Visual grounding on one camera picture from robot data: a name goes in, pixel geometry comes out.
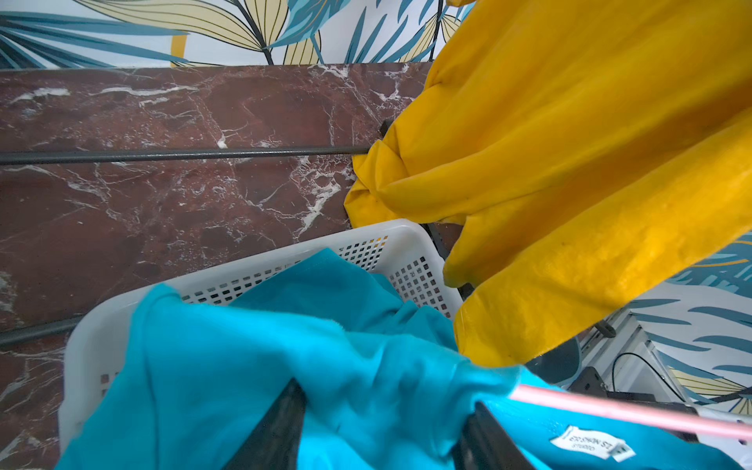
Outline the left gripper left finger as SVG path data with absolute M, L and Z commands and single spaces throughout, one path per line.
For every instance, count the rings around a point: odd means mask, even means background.
M 306 407 L 305 392 L 291 379 L 223 469 L 297 469 Z

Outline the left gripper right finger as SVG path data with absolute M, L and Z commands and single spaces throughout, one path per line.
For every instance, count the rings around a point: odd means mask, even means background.
M 465 421 L 452 459 L 456 470 L 534 469 L 481 401 Z

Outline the turquoise printed t-shirt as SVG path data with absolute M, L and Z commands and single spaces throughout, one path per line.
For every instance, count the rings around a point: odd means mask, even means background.
M 250 436 L 291 383 L 305 394 L 298 469 L 450 469 L 477 405 L 509 436 L 515 469 L 732 469 L 665 431 L 517 403 L 542 380 L 464 358 L 452 323 L 388 279 L 322 251 L 229 305 L 153 288 L 133 313 L 125 366 L 62 469 L 270 468 Z

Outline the pink wire hanger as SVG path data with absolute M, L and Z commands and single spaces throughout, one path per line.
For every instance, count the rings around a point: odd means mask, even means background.
M 620 403 L 620 401 L 610 401 L 610 399 L 556 392 L 527 385 L 517 386 L 509 395 L 509 399 L 539 407 L 577 412 L 671 431 L 734 440 L 751 440 L 750 425 L 655 407 L 643 407 L 632 403 Z

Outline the yellow t-shirt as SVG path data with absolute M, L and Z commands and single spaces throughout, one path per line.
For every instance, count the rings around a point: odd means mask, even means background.
M 459 351 L 523 364 L 751 227 L 747 1 L 480 1 L 354 159 L 352 225 L 454 223 Z

